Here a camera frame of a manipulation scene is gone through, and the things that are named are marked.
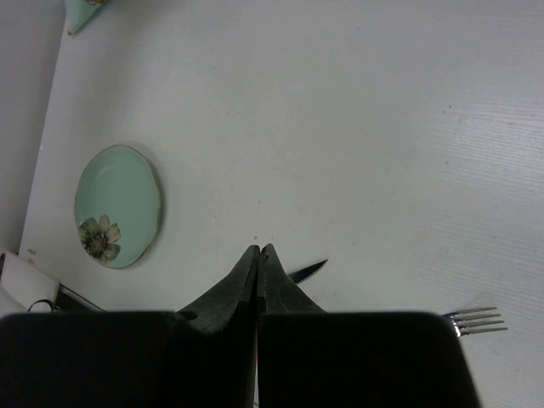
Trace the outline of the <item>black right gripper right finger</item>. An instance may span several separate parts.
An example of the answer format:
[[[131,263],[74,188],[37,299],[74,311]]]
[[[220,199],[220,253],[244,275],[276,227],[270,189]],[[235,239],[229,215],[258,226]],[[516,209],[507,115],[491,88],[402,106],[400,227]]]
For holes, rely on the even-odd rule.
[[[289,337],[294,315],[323,314],[285,271],[273,244],[258,259],[258,406],[271,407],[286,389],[294,354],[303,348]]]

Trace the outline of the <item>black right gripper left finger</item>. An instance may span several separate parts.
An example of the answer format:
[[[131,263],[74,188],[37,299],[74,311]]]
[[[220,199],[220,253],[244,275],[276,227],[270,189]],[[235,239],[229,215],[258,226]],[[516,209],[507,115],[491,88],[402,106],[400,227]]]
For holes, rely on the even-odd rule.
[[[259,257],[258,246],[248,247],[220,282],[178,312],[190,326],[182,384],[221,407],[253,406]]]

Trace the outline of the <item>steel table knife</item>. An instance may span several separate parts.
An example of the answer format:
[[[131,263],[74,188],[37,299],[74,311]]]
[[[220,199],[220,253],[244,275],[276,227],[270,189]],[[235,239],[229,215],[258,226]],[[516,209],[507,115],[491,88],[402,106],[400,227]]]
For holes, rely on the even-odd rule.
[[[301,269],[289,272],[287,276],[295,283],[300,284],[306,281],[309,277],[319,272],[323,266],[327,263],[327,259],[320,260],[317,263],[313,263]]]

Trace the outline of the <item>steel fork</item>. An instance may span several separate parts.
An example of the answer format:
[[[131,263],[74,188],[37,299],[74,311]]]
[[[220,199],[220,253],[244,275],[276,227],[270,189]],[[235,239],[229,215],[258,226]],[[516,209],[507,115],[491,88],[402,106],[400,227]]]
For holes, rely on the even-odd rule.
[[[507,331],[497,307],[478,307],[442,314],[457,337]]]

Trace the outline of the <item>green floral ceramic plate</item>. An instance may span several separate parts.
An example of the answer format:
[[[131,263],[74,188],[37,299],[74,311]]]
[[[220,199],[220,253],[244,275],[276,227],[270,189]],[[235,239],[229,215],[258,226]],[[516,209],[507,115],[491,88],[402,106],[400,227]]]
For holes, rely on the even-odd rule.
[[[162,192],[150,161],[133,147],[116,144],[83,169],[73,206],[84,252],[107,269],[138,262],[155,240]]]

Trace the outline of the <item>green cartoon print placemat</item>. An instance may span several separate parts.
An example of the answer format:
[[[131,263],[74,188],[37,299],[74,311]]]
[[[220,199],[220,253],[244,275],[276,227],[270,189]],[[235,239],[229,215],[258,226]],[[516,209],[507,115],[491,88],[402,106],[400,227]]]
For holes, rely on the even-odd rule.
[[[108,3],[108,0],[65,0],[67,34],[79,33]]]

